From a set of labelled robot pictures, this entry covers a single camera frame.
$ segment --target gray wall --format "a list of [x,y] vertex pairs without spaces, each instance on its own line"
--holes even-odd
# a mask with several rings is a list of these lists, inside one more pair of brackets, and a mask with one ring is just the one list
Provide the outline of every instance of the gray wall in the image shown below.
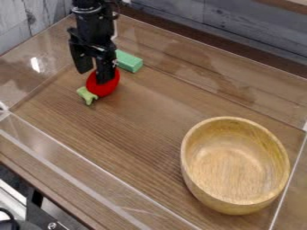
[[72,0],[0,0],[0,55],[69,13]]
[[132,0],[132,6],[307,64],[307,15],[255,0]]

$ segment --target red object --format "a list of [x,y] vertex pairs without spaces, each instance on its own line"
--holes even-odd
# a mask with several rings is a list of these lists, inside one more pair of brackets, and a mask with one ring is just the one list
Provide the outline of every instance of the red object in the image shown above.
[[120,71],[118,68],[115,70],[115,78],[106,84],[98,84],[96,71],[94,71],[88,77],[87,88],[91,93],[96,94],[99,97],[104,97],[112,93],[119,82],[120,82]]

